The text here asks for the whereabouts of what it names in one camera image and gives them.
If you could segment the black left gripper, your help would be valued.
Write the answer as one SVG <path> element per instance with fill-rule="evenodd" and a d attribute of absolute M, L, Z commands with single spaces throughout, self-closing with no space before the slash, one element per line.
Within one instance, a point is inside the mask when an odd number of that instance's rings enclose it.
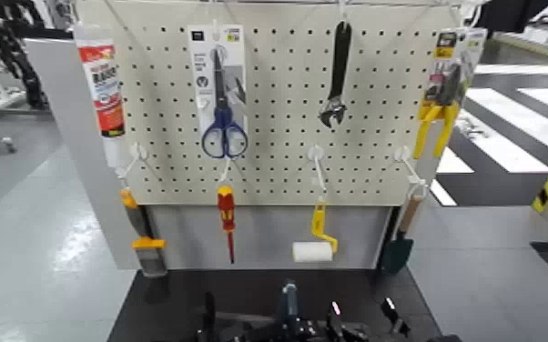
<path fill-rule="evenodd" d="M 215 298 L 205 293 L 202 327 L 196 341 L 285 342 L 323 341 L 324 330 L 316 322 L 299 318 L 298 288 L 288 281 L 281 290 L 279 318 L 216 312 Z"/>

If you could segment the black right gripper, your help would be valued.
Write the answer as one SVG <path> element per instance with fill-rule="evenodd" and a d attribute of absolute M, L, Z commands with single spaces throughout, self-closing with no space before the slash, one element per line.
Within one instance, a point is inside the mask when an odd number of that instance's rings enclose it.
<path fill-rule="evenodd" d="M 385 297 L 381 302 L 381 312 L 391 323 L 390 332 L 395 335 L 408 337 L 411 328 L 399 315 L 392 299 Z M 360 328 L 350 327 L 341 323 L 340 308 L 335 301 L 331 301 L 326 316 L 326 330 L 330 341 L 333 342 L 370 342 L 369 335 Z"/>

